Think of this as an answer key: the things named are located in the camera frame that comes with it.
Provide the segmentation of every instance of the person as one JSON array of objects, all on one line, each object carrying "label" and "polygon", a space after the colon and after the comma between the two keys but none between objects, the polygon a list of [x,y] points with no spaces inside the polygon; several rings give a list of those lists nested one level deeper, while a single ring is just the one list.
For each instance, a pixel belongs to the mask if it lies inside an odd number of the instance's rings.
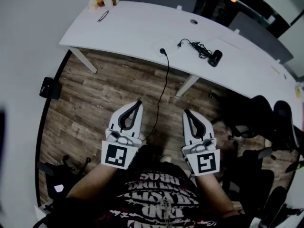
[{"label": "person", "polygon": [[150,161],[142,146],[128,170],[99,164],[58,202],[43,221],[48,228],[249,227],[213,174],[195,178],[171,163]]}]

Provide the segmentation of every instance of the office floor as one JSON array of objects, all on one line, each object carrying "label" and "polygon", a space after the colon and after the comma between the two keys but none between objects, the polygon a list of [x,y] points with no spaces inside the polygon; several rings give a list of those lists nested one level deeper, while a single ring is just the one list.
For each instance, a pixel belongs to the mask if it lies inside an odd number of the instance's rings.
[{"label": "office floor", "polygon": [[[74,55],[67,62],[60,77],[62,91],[59,100],[52,100],[43,132],[40,161],[54,165],[62,164],[63,155],[69,155],[68,163],[77,169],[92,159],[85,173],[93,169],[101,157],[101,141],[105,139],[105,129],[114,111],[124,104],[141,100],[144,107],[142,132],[147,136],[156,119],[157,102],[165,83],[166,68],[141,60],[106,54],[97,51],[84,51],[87,58],[98,69],[92,74]],[[176,90],[188,77],[186,73],[170,69],[168,85],[160,103],[159,119],[149,143],[164,148],[163,154],[170,154],[173,163],[187,173],[181,147],[184,146],[182,134],[182,113],[192,109],[213,120],[220,116],[220,106],[215,99],[209,99],[213,91],[225,96],[225,90],[199,80],[183,96],[176,97]],[[229,160],[233,157],[234,146],[228,140],[229,129],[219,122],[214,126],[217,147],[221,150],[221,176]],[[244,150],[259,150],[264,147],[260,136],[253,139],[240,139],[238,155]],[[296,160],[297,152],[274,153],[277,160],[264,158],[263,169],[275,173],[273,189],[277,186],[287,188],[292,173],[286,168]],[[49,200],[44,173],[39,171],[41,203]]]}]

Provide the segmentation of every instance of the black cable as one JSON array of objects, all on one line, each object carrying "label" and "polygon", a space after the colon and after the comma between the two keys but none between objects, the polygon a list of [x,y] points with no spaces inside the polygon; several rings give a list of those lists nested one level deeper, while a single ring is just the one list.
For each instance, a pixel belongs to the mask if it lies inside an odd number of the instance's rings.
[{"label": "black cable", "polygon": [[167,53],[166,53],[165,49],[163,49],[163,48],[160,49],[160,53],[164,54],[164,55],[167,57],[167,61],[168,61],[168,69],[167,69],[167,74],[166,74],[166,83],[165,83],[165,87],[164,87],[163,90],[162,90],[161,97],[160,97],[160,99],[159,99],[159,101],[158,101],[158,103],[157,103],[156,122],[155,122],[155,124],[154,124],[154,127],[152,128],[151,133],[148,135],[148,137],[146,137],[146,138],[143,140],[143,142],[144,142],[146,139],[148,139],[148,138],[152,135],[152,133],[153,133],[153,131],[154,131],[154,129],[155,129],[155,126],[156,126],[157,120],[158,120],[158,112],[159,112],[159,108],[160,108],[159,103],[160,103],[160,101],[161,101],[161,98],[162,98],[163,93],[165,92],[165,89],[166,89],[166,87],[167,87],[167,82],[168,82],[168,73],[169,73],[169,69],[170,69],[169,58],[168,58],[168,56],[167,56]]},{"label": "black cable", "polygon": [[187,40],[189,44],[192,45],[192,47],[199,52],[200,58],[205,59],[205,58],[210,58],[212,56],[212,51],[207,50],[205,45],[203,43],[200,43],[199,41],[191,42],[188,39],[184,38],[179,42],[179,44],[177,44],[178,47],[181,47],[181,43],[183,40]]}]

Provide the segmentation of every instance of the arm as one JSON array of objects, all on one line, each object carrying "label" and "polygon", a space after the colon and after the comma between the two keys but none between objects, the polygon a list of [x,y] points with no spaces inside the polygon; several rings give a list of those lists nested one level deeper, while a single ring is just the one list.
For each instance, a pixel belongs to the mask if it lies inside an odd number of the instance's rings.
[{"label": "arm", "polygon": [[237,215],[233,204],[213,174],[195,178],[198,189],[204,192],[212,208],[223,218]]},{"label": "arm", "polygon": [[92,200],[109,183],[117,168],[99,164],[81,179],[69,192],[68,197],[80,200]]}]

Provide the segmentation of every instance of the glasses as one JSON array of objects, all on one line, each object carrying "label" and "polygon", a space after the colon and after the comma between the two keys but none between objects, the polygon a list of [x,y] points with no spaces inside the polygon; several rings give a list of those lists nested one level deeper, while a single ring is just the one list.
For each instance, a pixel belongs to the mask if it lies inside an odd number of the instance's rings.
[{"label": "glasses", "polygon": [[102,21],[108,15],[108,13],[109,13],[109,10],[107,12],[105,12],[97,22]]}]

